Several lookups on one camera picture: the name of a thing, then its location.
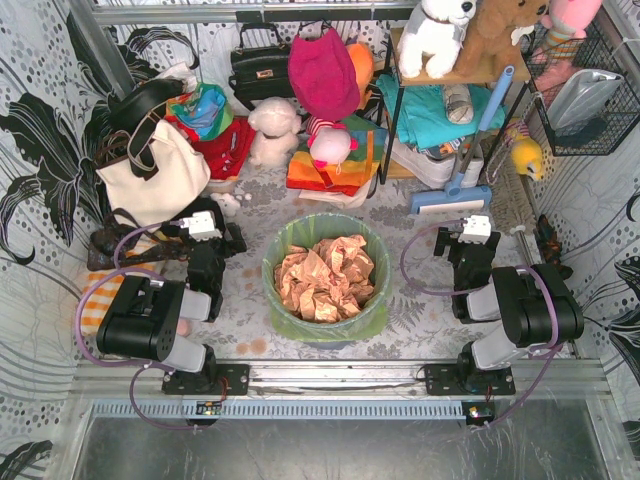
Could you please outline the green plastic trash bag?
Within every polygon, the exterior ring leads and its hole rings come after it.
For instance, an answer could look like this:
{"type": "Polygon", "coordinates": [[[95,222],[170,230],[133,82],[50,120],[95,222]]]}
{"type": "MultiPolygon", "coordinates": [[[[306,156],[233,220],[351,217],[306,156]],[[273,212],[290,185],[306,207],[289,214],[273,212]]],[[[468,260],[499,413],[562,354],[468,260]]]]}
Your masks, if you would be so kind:
{"type": "Polygon", "coordinates": [[[389,250],[363,221],[317,213],[282,227],[261,266],[271,323],[303,343],[366,340],[388,320],[389,250]]]}

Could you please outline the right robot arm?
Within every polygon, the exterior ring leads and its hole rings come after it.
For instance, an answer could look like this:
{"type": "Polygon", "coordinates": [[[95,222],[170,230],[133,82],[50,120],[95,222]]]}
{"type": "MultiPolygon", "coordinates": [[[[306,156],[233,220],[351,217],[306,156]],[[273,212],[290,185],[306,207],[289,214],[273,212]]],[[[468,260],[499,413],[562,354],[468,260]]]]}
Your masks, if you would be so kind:
{"type": "Polygon", "coordinates": [[[425,367],[427,393],[435,396],[510,396],[511,365],[580,338],[584,316],[558,270],[550,264],[494,267],[501,234],[475,239],[440,226],[434,254],[454,272],[452,311],[463,323],[498,326],[464,345],[455,362],[425,367]]]}

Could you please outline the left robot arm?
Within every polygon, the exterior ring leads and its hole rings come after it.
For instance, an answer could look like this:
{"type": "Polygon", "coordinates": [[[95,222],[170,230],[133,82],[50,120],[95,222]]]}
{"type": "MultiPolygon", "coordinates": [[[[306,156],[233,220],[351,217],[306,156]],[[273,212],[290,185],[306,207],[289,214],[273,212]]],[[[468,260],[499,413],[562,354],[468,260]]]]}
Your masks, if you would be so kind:
{"type": "Polygon", "coordinates": [[[249,366],[221,363],[212,347],[187,337],[192,324],[217,319],[226,261],[245,250],[241,229],[211,198],[159,224],[122,208],[110,213],[91,237],[88,260],[93,271],[113,269],[119,283],[98,316],[99,352],[160,367],[166,395],[246,394],[249,366]]]}

